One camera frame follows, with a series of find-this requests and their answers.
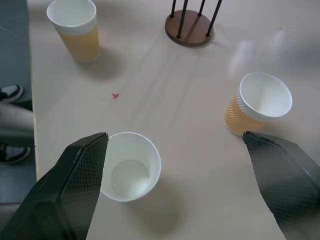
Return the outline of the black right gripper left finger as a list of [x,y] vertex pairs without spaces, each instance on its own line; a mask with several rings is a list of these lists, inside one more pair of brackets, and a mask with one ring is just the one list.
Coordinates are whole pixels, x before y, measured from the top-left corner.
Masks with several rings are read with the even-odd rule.
[[70,144],[32,187],[0,233],[2,240],[85,240],[98,202],[108,134]]

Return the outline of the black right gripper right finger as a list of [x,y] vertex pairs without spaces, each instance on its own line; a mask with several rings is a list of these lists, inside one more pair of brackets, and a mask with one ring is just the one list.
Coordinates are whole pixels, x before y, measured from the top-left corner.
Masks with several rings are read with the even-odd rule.
[[320,238],[320,167],[296,143],[246,131],[260,194],[287,240]]

